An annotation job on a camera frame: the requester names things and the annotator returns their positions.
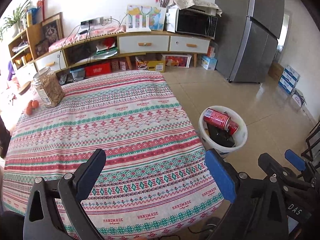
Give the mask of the clear jar of seeds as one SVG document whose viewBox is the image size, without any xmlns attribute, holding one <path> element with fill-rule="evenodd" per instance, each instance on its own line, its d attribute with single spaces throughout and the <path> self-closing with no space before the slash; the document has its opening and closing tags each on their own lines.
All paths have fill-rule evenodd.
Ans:
<svg viewBox="0 0 320 240">
<path fill-rule="evenodd" d="M 50 67 L 44 67 L 35 74 L 32 85 L 46 107 L 56 107 L 65 96 L 55 72 Z"/>
</svg>

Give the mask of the black microwave oven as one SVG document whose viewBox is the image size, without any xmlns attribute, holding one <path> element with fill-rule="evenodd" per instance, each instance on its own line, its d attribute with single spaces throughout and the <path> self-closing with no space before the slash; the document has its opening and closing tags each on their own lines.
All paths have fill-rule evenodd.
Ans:
<svg viewBox="0 0 320 240">
<path fill-rule="evenodd" d="M 193 9 L 178 10 L 176 32 L 215 38 L 217 17 Z"/>
</svg>

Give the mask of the blue white stacked boxes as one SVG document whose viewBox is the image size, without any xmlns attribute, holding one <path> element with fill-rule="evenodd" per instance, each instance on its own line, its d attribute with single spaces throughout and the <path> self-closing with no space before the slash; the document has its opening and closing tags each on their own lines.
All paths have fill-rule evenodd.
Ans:
<svg viewBox="0 0 320 240">
<path fill-rule="evenodd" d="M 296 70 L 294 70 L 291 66 L 287 65 L 280 76 L 278 85 L 287 94 L 291 94 L 294 91 L 299 79 L 300 79 L 300 74 Z"/>
</svg>

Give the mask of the white power strip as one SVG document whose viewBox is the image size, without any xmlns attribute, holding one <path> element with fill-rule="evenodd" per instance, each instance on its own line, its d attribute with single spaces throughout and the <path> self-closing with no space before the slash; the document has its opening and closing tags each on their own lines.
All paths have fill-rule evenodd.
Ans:
<svg viewBox="0 0 320 240">
<path fill-rule="evenodd" d="M 105 26 L 109 23 L 111 23 L 113 18 L 104 18 L 104 17 L 99 17 L 99 18 L 94 18 L 91 20 L 86 20 L 82 21 L 80 23 L 80 28 L 93 28 L 93 27 L 100 27 L 100 26 Z"/>
</svg>

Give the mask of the blue white carton box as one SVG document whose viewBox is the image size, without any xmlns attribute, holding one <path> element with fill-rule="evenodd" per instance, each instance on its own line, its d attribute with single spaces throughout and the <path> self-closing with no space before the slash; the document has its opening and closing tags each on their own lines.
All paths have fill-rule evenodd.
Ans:
<svg viewBox="0 0 320 240">
<path fill-rule="evenodd" d="M 201 57 L 201 66 L 205 70 L 215 70 L 217 64 L 217 59 L 213 57 L 208 57 L 206 55 L 202 55 Z"/>
</svg>

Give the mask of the framed cat picture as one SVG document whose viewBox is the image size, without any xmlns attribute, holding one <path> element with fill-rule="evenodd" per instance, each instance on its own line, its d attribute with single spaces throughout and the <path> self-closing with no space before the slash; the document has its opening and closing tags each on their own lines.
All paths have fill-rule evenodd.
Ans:
<svg viewBox="0 0 320 240">
<path fill-rule="evenodd" d="M 48 41 L 49 46 L 64 38 L 62 12 L 59 12 L 42 22 L 42 31 L 44 38 Z"/>
</svg>

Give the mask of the patterned striped tablecloth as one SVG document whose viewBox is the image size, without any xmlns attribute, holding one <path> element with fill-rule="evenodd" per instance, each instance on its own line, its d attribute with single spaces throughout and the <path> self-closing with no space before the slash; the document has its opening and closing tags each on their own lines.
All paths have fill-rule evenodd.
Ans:
<svg viewBox="0 0 320 240">
<path fill-rule="evenodd" d="M 63 87 L 22 115 L 5 159 L 2 200 L 25 214 L 37 177 L 61 178 L 100 148 L 103 171 L 82 207 L 105 239 L 170 235 L 212 215 L 223 196 L 205 150 L 161 73 L 106 74 Z"/>
</svg>

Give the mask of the red cardboard box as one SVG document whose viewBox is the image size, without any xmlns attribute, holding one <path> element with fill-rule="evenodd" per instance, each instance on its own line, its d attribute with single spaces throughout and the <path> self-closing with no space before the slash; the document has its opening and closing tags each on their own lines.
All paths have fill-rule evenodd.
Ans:
<svg viewBox="0 0 320 240">
<path fill-rule="evenodd" d="M 112 67 L 109 62 L 94 64 L 94 65 L 85 67 L 85 77 L 93 77 L 98 75 L 110 74 L 111 72 L 112 72 Z"/>
</svg>

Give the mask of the red cartoon milk can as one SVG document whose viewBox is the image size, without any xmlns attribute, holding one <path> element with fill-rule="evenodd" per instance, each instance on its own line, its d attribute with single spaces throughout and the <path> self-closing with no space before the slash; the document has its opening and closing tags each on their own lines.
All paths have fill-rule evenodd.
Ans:
<svg viewBox="0 0 320 240">
<path fill-rule="evenodd" d="M 238 131 L 238 129 L 239 125 L 231 120 L 228 125 L 228 134 L 232 136 L 234 133 Z"/>
</svg>

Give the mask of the black plastic tray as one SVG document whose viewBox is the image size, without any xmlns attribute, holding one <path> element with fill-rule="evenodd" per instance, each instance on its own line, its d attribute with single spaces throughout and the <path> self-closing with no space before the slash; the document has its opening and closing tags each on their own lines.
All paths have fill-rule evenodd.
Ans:
<svg viewBox="0 0 320 240">
<path fill-rule="evenodd" d="M 212 141 L 223 147 L 235 146 L 234 139 L 227 131 L 219 129 L 211 124 L 207 124 L 209 136 Z"/>
</svg>

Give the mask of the white picture frame stand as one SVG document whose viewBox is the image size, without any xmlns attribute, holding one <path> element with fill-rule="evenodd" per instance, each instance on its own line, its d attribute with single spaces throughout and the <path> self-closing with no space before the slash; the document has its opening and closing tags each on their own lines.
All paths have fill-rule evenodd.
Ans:
<svg viewBox="0 0 320 240">
<path fill-rule="evenodd" d="M 135 15 L 127 14 L 125 27 L 127 33 L 150 32 L 149 15 L 139 15 L 136 20 Z"/>
</svg>

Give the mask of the red tall drink can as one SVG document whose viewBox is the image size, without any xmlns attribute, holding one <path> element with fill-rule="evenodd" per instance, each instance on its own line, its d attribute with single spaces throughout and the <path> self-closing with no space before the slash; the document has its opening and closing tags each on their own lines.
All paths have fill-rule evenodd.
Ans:
<svg viewBox="0 0 320 240">
<path fill-rule="evenodd" d="M 231 117 L 225 113 L 208 108 L 204 111 L 203 120 L 212 126 L 227 131 Z"/>
</svg>

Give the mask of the green potted plant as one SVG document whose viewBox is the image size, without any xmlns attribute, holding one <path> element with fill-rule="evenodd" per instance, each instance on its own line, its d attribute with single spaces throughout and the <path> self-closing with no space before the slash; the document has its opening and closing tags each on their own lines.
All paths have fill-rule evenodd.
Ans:
<svg viewBox="0 0 320 240">
<path fill-rule="evenodd" d="M 31 0 L 26 0 L 23 4 L 20 4 L 16 10 L 13 11 L 12 16 L 4 18 L 4 24 L 1 26 L 1 41 L 3 41 L 3 34 L 10 27 L 17 25 L 18 29 L 20 28 L 20 22 L 27 14 L 27 7 L 30 5 Z"/>
</svg>

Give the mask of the grey steel refrigerator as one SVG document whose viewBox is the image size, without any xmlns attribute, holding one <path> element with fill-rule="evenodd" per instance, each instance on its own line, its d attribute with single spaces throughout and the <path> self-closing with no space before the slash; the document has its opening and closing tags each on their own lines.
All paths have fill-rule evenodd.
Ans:
<svg viewBox="0 0 320 240">
<path fill-rule="evenodd" d="M 262 83 L 273 61 L 285 0 L 215 0 L 222 15 L 216 70 L 230 83 Z"/>
</svg>

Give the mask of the colourful map board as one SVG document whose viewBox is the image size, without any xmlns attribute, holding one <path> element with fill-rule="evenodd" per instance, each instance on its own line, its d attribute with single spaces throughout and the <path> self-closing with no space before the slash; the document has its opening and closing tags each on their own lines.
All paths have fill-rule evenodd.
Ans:
<svg viewBox="0 0 320 240">
<path fill-rule="evenodd" d="M 125 17 L 126 31 L 163 31 L 166 12 L 163 7 L 128 5 Z"/>
</svg>

